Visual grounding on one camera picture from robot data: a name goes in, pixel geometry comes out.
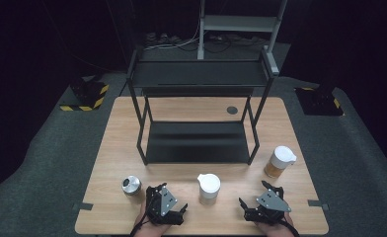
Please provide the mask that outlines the person's left hand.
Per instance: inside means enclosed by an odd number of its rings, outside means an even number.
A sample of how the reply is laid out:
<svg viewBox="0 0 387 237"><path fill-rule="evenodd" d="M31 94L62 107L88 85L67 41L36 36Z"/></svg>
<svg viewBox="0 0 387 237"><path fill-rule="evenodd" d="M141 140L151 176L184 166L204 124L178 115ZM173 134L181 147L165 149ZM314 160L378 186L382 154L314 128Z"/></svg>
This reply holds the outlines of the person's left hand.
<svg viewBox="0 0 387 237"><path fill-rule="evenodd" d="M133 237L162 237L170 228L170 225L152 224L148 217L144 215L146 203L140 206L139 214L135 218Z"/></svg>

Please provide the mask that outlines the black power strip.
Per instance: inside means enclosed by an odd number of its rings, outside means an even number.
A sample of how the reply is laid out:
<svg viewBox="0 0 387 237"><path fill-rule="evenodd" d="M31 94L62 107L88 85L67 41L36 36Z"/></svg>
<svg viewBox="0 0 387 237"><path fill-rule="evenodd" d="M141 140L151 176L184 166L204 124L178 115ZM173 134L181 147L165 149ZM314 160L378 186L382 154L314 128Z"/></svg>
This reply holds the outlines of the black power strip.
<svg viewBox="0 0 387 237"><path fill-rule="evenodd" d="M145 44L147 46L173 45L181 41L182 40L179 37L177 36L169 37L165 33L160 35L157 35L156 33L149 33L145 36Z"/></svg>

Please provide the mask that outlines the black metal shelf rack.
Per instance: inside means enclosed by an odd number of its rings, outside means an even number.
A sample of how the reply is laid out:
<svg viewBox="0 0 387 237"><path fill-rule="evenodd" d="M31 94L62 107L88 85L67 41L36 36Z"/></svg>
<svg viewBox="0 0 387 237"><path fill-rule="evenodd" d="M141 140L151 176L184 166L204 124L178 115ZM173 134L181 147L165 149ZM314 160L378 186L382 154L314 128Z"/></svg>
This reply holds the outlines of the black metal shelf rack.
<svg viewBox="0 0 387 237"><path fill-rule="evenodd" d="M171 61L141 60L135 52L126 85L143 163L251 164L273 79L264 52L257 59ZM227 113L230 106L236 115Z"/></svg>

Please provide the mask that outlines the white-lid spice jar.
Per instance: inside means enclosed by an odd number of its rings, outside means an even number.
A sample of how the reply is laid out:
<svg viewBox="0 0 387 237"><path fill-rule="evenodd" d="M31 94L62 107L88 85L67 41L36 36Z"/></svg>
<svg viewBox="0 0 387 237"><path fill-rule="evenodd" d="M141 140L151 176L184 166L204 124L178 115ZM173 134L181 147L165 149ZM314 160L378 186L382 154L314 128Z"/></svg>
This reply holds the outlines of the white-lid spice jar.
<svg viewBox="0 0 387 237"><path fill-rule="evenodd" d="M297 160L297 156L287 147L280 145L276 147L264 168L265 173L271 178L278 178L283 171Z"/></svg>
<svg viewBox="0 0 387 237"><path fill-rule="evenodd" d="M199 202L204 205L213 205L221 188L220 179L215 174L199 174Z"/></svg>

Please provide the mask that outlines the silver-lid glass spice jar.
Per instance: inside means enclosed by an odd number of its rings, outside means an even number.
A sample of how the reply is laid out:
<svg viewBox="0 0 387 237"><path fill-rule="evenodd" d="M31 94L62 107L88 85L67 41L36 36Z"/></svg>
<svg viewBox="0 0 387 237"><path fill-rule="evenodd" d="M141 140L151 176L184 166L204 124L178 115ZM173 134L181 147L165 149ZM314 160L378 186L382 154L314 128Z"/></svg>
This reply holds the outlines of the silver-lid glass spice jar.
<svg viewBox="0 0 387 237"><path fill-rule="evenodd" d="M142 183L136 176L128 176L122 180L122 191L127 196L136 196L141 192Z"/></svg>

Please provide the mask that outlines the person's right hand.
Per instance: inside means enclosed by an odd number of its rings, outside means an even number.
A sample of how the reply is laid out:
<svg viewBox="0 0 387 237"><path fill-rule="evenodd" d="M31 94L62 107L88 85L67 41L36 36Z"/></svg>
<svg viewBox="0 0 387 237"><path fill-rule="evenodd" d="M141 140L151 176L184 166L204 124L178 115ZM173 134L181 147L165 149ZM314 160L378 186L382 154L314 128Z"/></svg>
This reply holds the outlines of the person's right hand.
<svg viewBox="0 0 387 237"><path fill-rule="evenodd" d="M269 225L256 222L255 225L263 232L265 237L294 237L293 233L284 225Z"/></svg>

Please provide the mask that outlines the black yellow-striped stand base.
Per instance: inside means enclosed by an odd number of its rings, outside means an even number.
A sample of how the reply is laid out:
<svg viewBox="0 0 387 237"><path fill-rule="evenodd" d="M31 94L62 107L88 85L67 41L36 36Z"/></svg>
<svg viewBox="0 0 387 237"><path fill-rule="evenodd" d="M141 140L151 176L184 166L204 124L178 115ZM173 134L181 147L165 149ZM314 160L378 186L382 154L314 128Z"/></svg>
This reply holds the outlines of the black yellow-striped stand base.
<svg viewBox="0 0 387 237"><path fill-rule="evenodd" d="M83 78L70 84L76 103L62 103L60 109L65 112L97 110L104 101L109 85L97 81L85 81Z"/></svg>
<svg viewBox="0 0 387 237"><path fill-rule="evenodd" d="M332 93L322 94L317 88L295 88L303 113L307 116L340 117L344 114L339 101Z"/></svg>

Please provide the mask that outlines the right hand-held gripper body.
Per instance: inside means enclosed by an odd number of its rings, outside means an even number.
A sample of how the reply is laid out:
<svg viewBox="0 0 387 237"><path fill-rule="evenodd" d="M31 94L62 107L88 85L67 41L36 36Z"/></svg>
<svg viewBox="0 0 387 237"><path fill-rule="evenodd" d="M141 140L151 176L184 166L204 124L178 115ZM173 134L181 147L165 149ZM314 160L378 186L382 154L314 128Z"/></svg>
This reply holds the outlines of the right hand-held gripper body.
<svg viewBox="0 0 387 237"><path fill-rule="evenodd" d="M291 211L288 203L280 196L282 193L283 189L276 188L275 191L261 194L256 198L258 205L244 211L245 220L266 224L280 223L284 214Z"/></svg>

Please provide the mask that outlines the grey tape strip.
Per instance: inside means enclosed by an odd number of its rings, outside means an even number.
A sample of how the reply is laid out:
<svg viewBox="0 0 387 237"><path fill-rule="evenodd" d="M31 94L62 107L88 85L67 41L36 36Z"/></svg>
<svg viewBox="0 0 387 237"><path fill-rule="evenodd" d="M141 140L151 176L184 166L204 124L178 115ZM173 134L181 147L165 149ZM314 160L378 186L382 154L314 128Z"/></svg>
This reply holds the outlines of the grey tape strip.
<svg viewBox="0 0 387 237"><path fill-rule="evenodd" d="M330 210L329 206L326 203L321 202L320 200L307 199L307 202L309 206L321 207L325 211Z"/></svg>
<svg viewBox="0 0 387 237"><path fill-rule="evenodd" d="M74 211L78 211L78 210L91 210L93 208L93 204L92 203L86 203L86 202L75 202L72 206L72 209Z"/></svg>

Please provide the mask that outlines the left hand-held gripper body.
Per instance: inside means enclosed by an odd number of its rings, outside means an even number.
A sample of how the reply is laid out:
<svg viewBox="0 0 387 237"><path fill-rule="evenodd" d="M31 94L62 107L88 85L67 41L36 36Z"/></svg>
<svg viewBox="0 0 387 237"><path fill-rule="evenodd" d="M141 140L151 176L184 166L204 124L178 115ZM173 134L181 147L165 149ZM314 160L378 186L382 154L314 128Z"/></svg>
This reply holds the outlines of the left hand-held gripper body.
<svg viewBox="0 0 387 237"><path fill-rule="evenodd" d="M145 213L149 220L155 225L181 225L184 216L179 216L173 207L178 200L164 187L161 192L154 192L154 187L146 190Z"/></svg>

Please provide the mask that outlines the grey metal stand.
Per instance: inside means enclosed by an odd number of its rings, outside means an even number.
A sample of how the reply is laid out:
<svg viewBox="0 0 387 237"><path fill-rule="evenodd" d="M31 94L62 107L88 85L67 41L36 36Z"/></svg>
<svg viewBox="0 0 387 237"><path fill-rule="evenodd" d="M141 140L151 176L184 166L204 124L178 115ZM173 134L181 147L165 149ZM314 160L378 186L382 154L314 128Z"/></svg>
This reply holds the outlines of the grey metal stand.
<svg viewBox="0 0 387 237"><path fill-rule="evenodd" d="M279 69L273 57L272 50L277 38L287 2L288 0L281 0L277 15L274 17L255 17L206 15L205 0L200 0L199 38L196 58L204 59L204 34L206 31L270 33L270 42L268 45L264 46L264 52L269 60L271 72L274 75L278 75Z"/></svg>

